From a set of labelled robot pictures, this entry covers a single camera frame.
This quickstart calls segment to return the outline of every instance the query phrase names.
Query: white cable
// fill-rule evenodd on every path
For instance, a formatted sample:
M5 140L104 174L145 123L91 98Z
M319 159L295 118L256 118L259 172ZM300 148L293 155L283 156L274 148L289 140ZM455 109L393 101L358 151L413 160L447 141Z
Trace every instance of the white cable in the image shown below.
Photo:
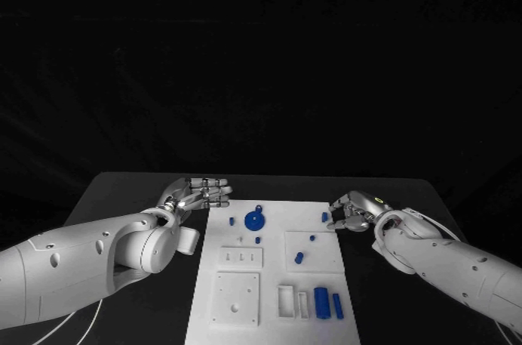
M453 239L456 240L456 241L460 241L462 242L462 240L459 239L459 237L456 236L456 234L449 230L449 228L446 228L446 226L443 226L443 224L440 224L436 220L433 220L427 215L424 215L423 213L419 213L414 209L411 209L411 208L407 208L407 211L413 211L416 214L419 214L424 219L429 219L445 231L446 231L446 233L453 237ZM502 333L502 336L504 336L504 338L507 339L507 342L509 343L509 345L514 345L514 343L511 342L511 340L509 340L509 338L508 338L508 336L507 336L507 333L504 332L504 330L502 330L502 327L501 327L501 324L495 321L495 324L498 325L498 330L501 331L501 333ZM522 338L520 337L520 335L511 330L511 332L515 334L515 336L517 336L517 338L521 340L521 342L522 342Z
M50 336L54 335L55 331L62 327L62 324L67 323L67 321L71 319L71 317L75 313L77 313L77 311L68 316L68 318L61 322L61 324L55 327L55 329L50 332L50 334L34 345L39 345L41 342L44 342L45 339L48 339Z
M83 338L81 338L80 341L77 342L77 345L80 345L80 343L81 343L81 342L84 341L84 339L86 339L87 334L90 333L91 327L93 327L93 325L94 325L94 323L96 323L96 318L97 318L97 316L99 316L99 312L100 312L100 307L101 307L101 302L103 302L103 301L104 301L104 300L100 300L99 309L96 310L96 317L93 318L93 321L91 321L91 324L90 324L90 328L87 329Z

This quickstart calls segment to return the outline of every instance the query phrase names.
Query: blue disc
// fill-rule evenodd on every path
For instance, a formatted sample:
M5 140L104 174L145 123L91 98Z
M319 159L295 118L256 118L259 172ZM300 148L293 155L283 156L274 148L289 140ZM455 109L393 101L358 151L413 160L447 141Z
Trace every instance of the blue disc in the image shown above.
M246 226L250 230L260 230L264 227L264 215L261 205L256 206L256 211L246 215Z

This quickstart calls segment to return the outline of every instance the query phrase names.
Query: table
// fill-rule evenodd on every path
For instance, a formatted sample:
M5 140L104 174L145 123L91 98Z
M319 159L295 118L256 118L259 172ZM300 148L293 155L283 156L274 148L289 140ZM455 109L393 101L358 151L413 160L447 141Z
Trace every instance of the table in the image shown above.
M156 205L166 186L181 177L227 178L236 199L332 202L360 189L394 208L411 207L463 237L432 184L426 180L362 177L290 177L228 174L100 174L65 226L143 211ZM185 223L202 238L194 256L176 254L162 273L104 299L99 319L83 344L184 344L198 278L208 211L194 211ZM371 248L374 231L339 231L361 344L507 344L494 320L433 288L417 275L394 269ZM78 311L47 343L78 342L91 324L97 303ZM0 331L2 344L32 344L61 319Z

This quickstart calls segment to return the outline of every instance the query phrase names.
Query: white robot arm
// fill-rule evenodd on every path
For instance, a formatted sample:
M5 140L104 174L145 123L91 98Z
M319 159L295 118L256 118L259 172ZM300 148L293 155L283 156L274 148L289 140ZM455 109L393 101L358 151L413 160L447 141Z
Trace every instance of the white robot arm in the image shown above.
M158 207L67 226L0 252L0 330L55 319L159 273L176 251L192 254L191 210L228 207L221 179L179 179Z
M393 266L419 274L450 297L522 334L522 269L469 244L432 218L393 207L370 194L351 191L331 206L347 219L331 229L355 232L375 224L375 251ZM440 227L452 233L445 239Z

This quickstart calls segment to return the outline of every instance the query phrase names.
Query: dark background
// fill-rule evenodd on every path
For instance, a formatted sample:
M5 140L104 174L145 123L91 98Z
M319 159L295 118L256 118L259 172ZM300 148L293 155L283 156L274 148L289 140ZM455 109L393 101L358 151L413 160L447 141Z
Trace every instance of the dark background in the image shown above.
M522 265L520 1L3 0L0 248L104 171L411 177Z

